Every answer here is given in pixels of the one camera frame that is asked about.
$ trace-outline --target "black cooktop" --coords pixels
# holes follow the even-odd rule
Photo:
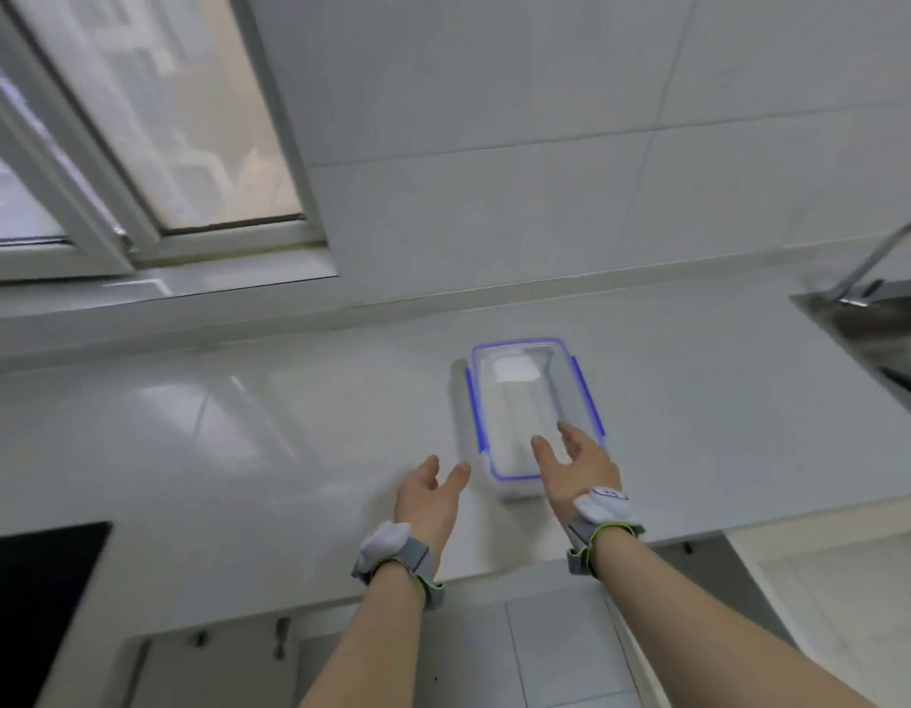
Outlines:
[[[39,698],[110,523],[0,537],[0,706]]]

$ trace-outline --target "kitchen sink basin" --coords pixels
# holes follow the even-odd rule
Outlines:
[[[855,305],[809,300],[817,322],[911,412],[911,281],[887,283]]]

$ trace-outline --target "forearm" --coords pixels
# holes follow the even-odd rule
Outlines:
[[[676,708],[872,705],[625,531],[597,536],[593,566]]]
[[[383,564],[301,708],[409,708],[424,604],[402,564]]]

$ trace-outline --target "finger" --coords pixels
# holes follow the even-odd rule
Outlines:
[[[432,489],[432,484],[436,481],[438,473],[439,458],[436,455],[430,455],[423,464],[413,470],[413,477],[423,486]]]
[[[534,459],[537,460],[538,466],[541,467],[541,476],[550,476],[560,469],[561,464],[554,454],[554,447],[540,434],[536,434],[531,438],[531,449],[534,452]]]
[[[569,422],[561,420],[557,423],[557,429],[560,430],[560,436],[564,438],[564,446],[567,447],[568,444],[573,446],[578,455],[584,450],[600,449],[600,445],[590,439],[586,432],[574,427]]]
[[[449,476],[446,477],[445,484],[442,485],[442,490],[445,492],[451,492],[456,497],[462,494],[462,490],[466,488],[469,484],[469,477],[472,475],[472,467],[469,466],[469,463],[462,462],[457,464],[453,471],[449,473]]]

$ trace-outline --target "window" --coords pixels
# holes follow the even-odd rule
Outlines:
[[[0,280],[321,243],[278,108],[243,0],[0,0]]]

